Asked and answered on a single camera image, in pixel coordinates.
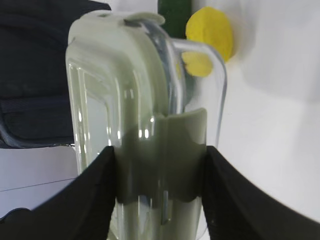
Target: clear glass container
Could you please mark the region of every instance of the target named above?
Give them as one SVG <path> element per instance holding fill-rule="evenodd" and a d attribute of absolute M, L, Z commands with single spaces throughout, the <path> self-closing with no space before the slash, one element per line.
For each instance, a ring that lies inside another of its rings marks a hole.
<path fill-rule="evenodd" d="M 116 156 L 110 239 L 195 240 L 206 140 L 217 146 L 227 78 L 211 47 L 171 39 L 154 14 L 95 11 L 71 26 L 66 53 L 81 173 L 106 146 Z M 206 79 L 181 55 L 206 54 Z"/>

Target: yellow sponge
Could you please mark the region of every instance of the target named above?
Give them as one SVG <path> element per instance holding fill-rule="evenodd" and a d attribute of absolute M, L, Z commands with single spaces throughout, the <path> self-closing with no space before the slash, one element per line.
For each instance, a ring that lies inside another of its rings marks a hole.
<path fill-rule="evenodd" d="M 186 38 L 214 47 L 226 62 L 233 50 L 233 31 L 227 16 L 212 7 L 204 7 L 191 16 L 186 24 Z M 182 59 L 189 74 L 198 77 L 209 75 L 212 63 L 205 54 L 185 52 Z"/>

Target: white table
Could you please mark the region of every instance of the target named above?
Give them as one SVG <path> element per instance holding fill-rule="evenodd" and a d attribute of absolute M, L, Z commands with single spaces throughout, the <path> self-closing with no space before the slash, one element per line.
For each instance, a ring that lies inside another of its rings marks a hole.
<path fill-rule="evenodd" d="M 109 0 L 153 11 L 156 0 Z M 320 1 L 194 0 L 230 18 L 235 55 L 219 150 L 245 177 L 320 222 Z"/>

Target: dark blue bag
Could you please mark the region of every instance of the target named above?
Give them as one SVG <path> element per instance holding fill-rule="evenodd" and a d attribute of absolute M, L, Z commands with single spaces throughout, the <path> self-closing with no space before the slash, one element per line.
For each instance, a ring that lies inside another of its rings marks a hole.
<path fill-rule="evenodd" d="M 71 24 L 107 4 L 0 1 L 0 148 L 74 143 L 65 52 Z"/>

